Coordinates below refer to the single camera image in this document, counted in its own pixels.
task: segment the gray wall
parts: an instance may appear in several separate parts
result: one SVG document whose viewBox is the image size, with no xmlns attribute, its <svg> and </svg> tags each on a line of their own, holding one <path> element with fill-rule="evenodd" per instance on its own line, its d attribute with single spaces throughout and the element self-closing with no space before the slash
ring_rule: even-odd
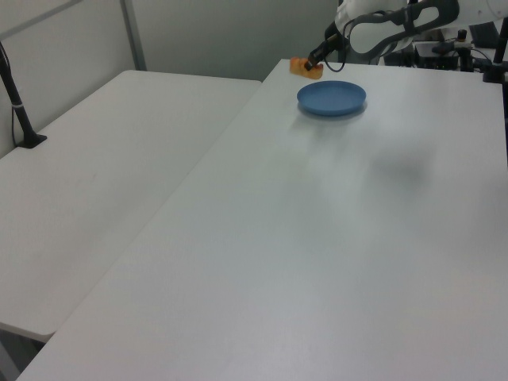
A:
<svg viewBox="0 0 508 381">
<path fill-rule="evenodd" d="M 36 131 L 118 73 L 134 69 L 118 0 L 83 0 L 2 43 Z M 0 157 L 12 150 L 11 141 L 10 100 L 2 84 Z"/>
<path fill-rule="evenodd" d="M 337 0 L 128 0 L 148 70 L 264 80 L 321 43 Z"/>
</svg>

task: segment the white tabletop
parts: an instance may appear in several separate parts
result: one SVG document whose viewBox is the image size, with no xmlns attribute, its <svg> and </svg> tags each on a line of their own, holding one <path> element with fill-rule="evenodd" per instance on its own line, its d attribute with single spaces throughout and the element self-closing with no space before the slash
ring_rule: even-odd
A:
<svg viewBox="0 0 508 381">
<path fill-rule="evenodd" d="M 127 71 L 0 160 L 0 329 L 46 341 L 260 83 Z"/>
<path fill-rule="evenodd" d="M 367 108 L 328 119 L 288 65 L 20 381 L 506 379 L 501 87 L 347 65 Z"/>
</svg>

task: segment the orange toy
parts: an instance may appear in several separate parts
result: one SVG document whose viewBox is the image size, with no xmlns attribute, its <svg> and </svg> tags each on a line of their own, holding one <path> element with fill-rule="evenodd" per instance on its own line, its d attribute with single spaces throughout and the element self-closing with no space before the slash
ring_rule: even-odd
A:
<svg viewBox="0 0 508 381">
<path fill-rule="evenodd" d="M 289 71 L 292 74 L 301 75 L 302 77 L 310 79 L 320 79 L 323 76 L 323 65 L 319 64 L 313 67 L 310 71 L 305 69 L 307 58 L 293 57 L 290 61 Z"/>
</svg>

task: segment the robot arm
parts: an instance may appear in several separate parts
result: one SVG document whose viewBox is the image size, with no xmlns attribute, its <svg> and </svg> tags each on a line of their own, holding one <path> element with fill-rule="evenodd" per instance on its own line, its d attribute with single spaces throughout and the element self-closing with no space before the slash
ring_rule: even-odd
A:
<svg viewBox="0 0 508 381">
<path fill-rule="evenodd" d="M 506 0 L 344 0 L 325 42 L 309 55 L 310 70 L 346 39 L 365 60 L 405 48 L 412 37 L 444 26 L 481 24 L 508 17 Z"/>
</svg>

